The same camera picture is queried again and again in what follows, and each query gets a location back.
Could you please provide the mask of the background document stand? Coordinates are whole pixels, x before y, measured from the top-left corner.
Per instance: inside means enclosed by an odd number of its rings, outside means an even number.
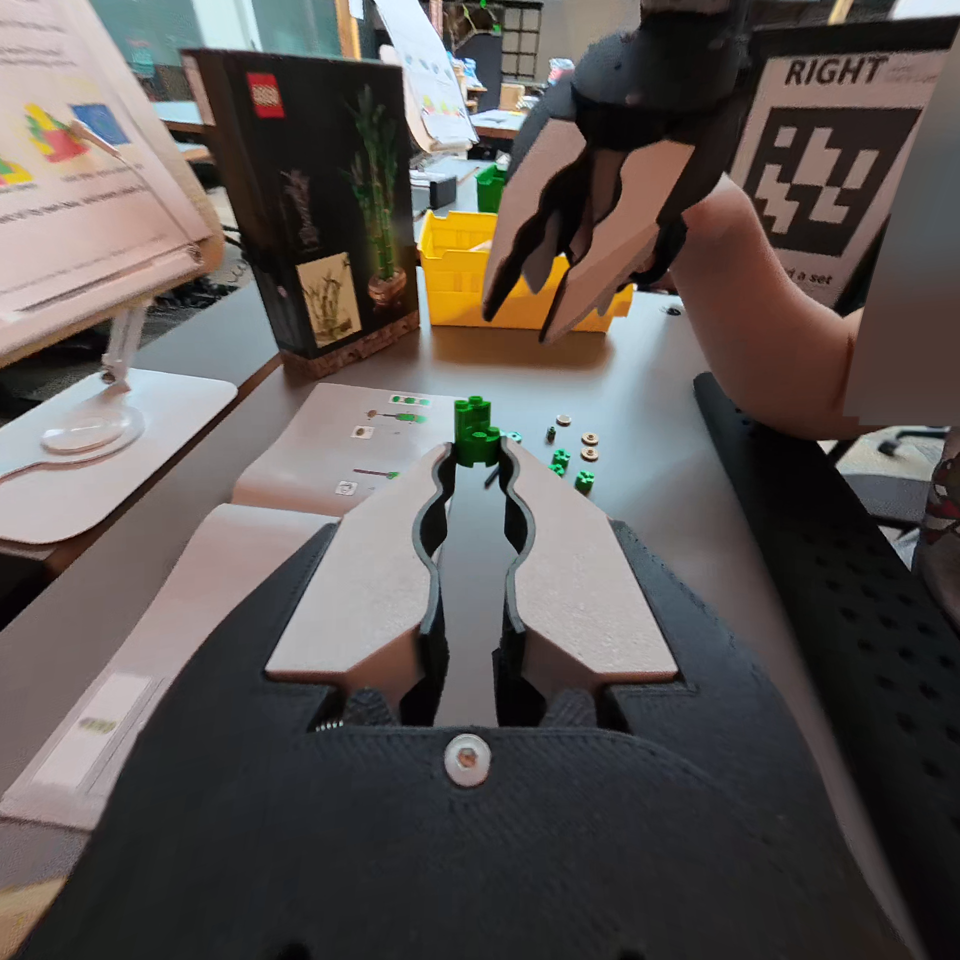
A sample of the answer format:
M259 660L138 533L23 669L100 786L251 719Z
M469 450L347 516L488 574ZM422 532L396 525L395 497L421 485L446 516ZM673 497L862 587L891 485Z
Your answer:
M467 152L477 142L448 52L417 1L375 1L402 71L404 114L414 145L429 155Z

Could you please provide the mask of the black mesh office chair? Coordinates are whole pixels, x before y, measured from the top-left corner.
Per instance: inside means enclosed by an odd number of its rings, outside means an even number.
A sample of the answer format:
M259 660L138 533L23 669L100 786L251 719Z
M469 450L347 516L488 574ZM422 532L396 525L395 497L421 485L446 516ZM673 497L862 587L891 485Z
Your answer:
M817 442L693 392L919 939L958 958L958 637Z

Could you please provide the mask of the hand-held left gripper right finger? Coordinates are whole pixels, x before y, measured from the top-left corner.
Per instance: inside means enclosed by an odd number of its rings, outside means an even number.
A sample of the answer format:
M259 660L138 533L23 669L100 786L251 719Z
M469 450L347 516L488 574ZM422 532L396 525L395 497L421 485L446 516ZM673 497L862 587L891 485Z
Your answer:
M501 440L500 463L520 678L545 700L675 681L675 657L606 512L513 439Z

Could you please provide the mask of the printed instruction sheet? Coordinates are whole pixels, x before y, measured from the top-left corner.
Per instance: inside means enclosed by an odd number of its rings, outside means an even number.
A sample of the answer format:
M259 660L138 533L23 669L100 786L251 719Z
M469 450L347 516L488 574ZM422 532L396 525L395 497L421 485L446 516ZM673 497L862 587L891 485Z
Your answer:
M122 98L155 117L87 2L1 3L1 305L21 314L211 235Z

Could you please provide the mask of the wooden document stand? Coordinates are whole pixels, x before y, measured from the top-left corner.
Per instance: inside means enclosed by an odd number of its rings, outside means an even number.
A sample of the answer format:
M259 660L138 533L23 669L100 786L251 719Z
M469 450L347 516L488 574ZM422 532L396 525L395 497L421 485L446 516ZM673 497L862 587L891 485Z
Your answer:
M58 545L104 521L237 399L223 379L135 366L147 309L210 270L220 224L190 246L20 309L2 310L2 365L87 321L111 330L96 375L2 426L1 536Z

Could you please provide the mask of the black and white marker sign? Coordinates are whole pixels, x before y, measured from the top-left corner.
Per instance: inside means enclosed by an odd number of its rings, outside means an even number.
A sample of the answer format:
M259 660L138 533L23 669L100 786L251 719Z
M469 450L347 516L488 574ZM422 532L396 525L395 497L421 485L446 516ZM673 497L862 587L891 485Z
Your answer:
M787 277L839 314L865 298L958 17L758 29L729 177Z

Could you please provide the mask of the grey desk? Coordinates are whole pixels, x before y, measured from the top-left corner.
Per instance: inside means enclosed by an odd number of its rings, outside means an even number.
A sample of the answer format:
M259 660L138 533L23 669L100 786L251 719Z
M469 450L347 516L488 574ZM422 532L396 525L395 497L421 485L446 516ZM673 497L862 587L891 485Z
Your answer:
M693 397L707 362L674 297L638 296L606 336L552 346L530 331L432 328L329 378L492 401L494 422L540 444L557 414L601 436L592 500L626 522L762 659L817 762L847 844L916 958L921 939L866 817L779 597ZM279 438L314 383L276 354L248 286L143 348L140 369L241 388L237 402L97 531L47 551L48 584L2 630L2 790L126 641L207 515Z

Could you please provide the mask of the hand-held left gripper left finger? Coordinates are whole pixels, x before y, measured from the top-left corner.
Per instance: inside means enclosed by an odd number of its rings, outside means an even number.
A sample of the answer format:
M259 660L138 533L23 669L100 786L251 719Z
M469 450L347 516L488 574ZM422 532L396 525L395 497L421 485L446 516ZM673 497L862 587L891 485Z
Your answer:
M455 486L440 443L339 523L266 663L275 681L438 703L450 663L438 553Z

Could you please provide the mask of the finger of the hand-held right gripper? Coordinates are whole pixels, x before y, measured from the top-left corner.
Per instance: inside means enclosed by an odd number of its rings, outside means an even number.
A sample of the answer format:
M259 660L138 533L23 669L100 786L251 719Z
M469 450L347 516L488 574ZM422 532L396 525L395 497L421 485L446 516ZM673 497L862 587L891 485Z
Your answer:
M590 146L593 241L576 291L590 311L605 311L613 295L642 271L666 223L692 205L684 183L696 146L662 139L630 151ZM578 324L546 324L539 341L552 344Z
M510 174L486 263L482 316L498 315L519 278L539 292L562 253L568 269L546 325L578 325L591 311L577 284L594 241L593 160L587 139L570 120L549 119Z

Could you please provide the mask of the green brick assembly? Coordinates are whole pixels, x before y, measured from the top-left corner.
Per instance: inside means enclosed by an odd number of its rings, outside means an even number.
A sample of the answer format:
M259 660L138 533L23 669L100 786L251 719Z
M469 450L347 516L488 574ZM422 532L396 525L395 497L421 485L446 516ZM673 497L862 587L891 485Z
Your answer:
M454 444L457 465L471 469L498 463L501 431L492 424L492 404L474 394L454 402Z

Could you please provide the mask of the black bamboo set box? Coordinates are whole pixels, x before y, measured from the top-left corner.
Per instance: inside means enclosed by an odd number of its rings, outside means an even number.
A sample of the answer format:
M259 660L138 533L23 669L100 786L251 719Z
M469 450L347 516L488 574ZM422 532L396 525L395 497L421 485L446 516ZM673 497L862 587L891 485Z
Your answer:
M180 57L284 364L325 378L417 330L402 68L209 48Z

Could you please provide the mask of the yellow plastic bin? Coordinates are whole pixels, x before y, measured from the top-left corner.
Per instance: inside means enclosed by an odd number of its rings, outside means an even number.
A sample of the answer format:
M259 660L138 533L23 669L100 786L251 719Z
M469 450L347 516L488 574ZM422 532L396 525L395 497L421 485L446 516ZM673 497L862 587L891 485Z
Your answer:
M486 328L481 301L484 275L498 216L495 213L427 211L417 242L433 327ZM540 330L568 262L558 256L544 287L534 294L521 278L490 325L503 330Z

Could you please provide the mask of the white instruction booklet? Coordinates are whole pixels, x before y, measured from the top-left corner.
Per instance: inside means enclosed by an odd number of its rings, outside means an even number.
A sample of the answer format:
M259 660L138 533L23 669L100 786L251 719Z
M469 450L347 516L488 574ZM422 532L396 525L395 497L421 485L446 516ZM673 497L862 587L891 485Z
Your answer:
M91 831L134 743L211 632L321 529L453 440L454 399L321 383L210 512L98 678L2 797L5 818Z

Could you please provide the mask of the person's right forearm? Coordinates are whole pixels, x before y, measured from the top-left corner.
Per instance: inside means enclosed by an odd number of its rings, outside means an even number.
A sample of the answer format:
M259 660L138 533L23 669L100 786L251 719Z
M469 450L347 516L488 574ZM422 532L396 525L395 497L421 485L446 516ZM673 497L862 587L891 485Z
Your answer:
M845 440L874 431L844 414L863 309L841 316L805 294L750 198L726 174L682 218L686 238L671 279L728 398L795 438Z

